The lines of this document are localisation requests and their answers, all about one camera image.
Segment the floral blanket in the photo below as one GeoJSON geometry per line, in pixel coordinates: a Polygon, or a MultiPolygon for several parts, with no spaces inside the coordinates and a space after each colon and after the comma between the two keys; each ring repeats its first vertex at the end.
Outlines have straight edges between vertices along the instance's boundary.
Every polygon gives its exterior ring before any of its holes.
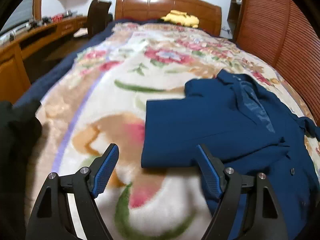
{"type": "MultiPolygon", "coordinates": [[[[113,31],[78,54],[42,101],[37,117],[43,135],[29,164],[26,214],[51,171],[75,173],[116,143],[119,161],[96,199],[112,237],[201,239],[211,215],[197,170],[140,167],[146,101],[183,98],[188,80],[214,78],[223,68],[252,76],[298,116],[312,118],[310,111],[273,68],[226,39],[176,25],[125,23],[113,31]]],[[[305,145],[319,174],[319,143],[306,136],[305,145]]],[[[72,196],[76,232],[86,239],[72,196]]]]}

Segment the textured blue pad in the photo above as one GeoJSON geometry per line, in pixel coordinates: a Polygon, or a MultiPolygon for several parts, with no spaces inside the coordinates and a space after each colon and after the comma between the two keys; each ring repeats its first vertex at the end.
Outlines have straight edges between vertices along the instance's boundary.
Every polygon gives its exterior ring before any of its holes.
{"type": "Polygon", "coordinates": [[[110,179],[111,173],[116,166],[119,159],[119,148],[115,145],[110,151],[108,157],[103,162],[97,175],[94,178],[94,187],[92,190],[92,196],[94,198],[98,197],[99,194],[104,192],[106,185],[110,179]]]}
{"type": "Polygon", "coordinates": [[[204,153],[202,147],[200,145],[197,145],[197,147],[201,153],[199,157],[197,157],[197,161],[207,184],[209,193],[216,199],[220,199],[223,193],[220,188],[220,178],[207,155],[204,153]]]}

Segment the blue gripper pad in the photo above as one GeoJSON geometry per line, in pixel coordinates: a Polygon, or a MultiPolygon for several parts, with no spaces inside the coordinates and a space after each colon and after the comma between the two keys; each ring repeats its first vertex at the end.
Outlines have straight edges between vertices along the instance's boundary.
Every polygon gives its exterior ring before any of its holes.
{"type": "Polygon", "coordinates": [[[208,191],[212,197],[219,200],[227,186],[223,173],[224,165],[220,159],[213,157],[204,145],[199,144],[197,148],[200,154],[197,155],[196,160],[204,176],[208,191]]]}
{"type": "Polygon", "coordinates": [[[118,146],[110,144],[105,153],[101,157],[95,158],[90,165],[91,173],[88,188],[94,198],[104,192],[118,159],[118,146]]]}

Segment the wooden wardrobe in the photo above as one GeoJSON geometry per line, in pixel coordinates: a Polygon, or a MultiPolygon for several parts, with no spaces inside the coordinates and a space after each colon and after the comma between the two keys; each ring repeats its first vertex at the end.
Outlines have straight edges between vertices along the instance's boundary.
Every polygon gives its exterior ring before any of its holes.
{"type": "Polygon", "coordinates": [[[245,0],[236,44],[274,67],[320,125],[320,40],[292,0],[245,0]]]}

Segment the wooden window frame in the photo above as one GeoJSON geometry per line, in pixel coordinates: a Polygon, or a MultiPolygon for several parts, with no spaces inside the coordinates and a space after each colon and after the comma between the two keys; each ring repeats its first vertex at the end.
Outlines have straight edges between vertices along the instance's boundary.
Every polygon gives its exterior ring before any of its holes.
{"type": "Polygon", "coordinates": [[[36,21],[41,20],[41,3],[42,0],[33,0],[32,3],[32,14],[36,21]]]}

